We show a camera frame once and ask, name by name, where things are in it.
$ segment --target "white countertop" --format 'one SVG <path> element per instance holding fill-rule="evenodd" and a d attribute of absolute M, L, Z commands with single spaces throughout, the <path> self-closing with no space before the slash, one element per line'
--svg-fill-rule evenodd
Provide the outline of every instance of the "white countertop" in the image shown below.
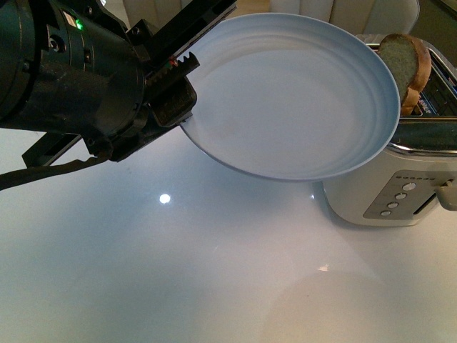
<path fill-rule="evenodd" d="M 0 172 L 37 139 L 0 130 Z M 321 184 L 230 170 L 180 129 L 2 191 L 0 217 L 5 343 L 457 342 L 457 214 L 356 227 Z"/>

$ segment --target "bread slice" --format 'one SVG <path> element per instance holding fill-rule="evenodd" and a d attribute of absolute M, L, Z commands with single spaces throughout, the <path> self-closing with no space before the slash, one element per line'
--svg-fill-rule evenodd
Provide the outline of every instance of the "bread slice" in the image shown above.
<path fill-rule="evenodd" d="M 416 37 L 389 34 L 380 43 L 378 54 L 390 69 L 397 84 L 401 115 L 410 115 L 419 101 L 419 94 L 430 78 L 430 52 Z"/>

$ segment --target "chair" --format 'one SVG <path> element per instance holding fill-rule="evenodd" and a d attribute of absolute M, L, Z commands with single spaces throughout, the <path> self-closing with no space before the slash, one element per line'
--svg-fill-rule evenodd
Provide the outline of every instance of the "chair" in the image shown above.
<path fill-rule="evenodd" d="M 271 0 L 271 12 L 327 21 L 352 34 L 408 34 L 419 16 L 418 0 Z"/>
<path fill-rule="evenodd" d="M 191 0 L 123 0 L 130 25 L 145 19 L 158 28 L 168 23 L 190 2 Z"/>

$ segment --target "ceramic plate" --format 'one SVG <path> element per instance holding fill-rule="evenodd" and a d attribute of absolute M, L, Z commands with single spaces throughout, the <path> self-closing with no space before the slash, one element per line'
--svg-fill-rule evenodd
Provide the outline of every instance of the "ceramic plate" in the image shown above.
<path fill-rule="evenodd" d="M 349 172 L 390 141 L 395 81 L 363 42 L 290 14 L 230 19 L 191 51 L 198 101 L 183 130 L 221 163 L 273 179 Z"/>

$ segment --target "toaster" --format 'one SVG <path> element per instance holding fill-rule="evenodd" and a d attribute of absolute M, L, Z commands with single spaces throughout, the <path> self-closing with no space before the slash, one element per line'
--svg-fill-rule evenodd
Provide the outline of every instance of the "toaster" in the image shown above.
<path fill-rule="evenodd" d="M 348 222 L 409 226 L 439 204 L 457 210 L 457 79 L 446 59 L 429 49 L 430 79 L 387 147 L 355 171 L 323 181 L 328 204 Z"/>

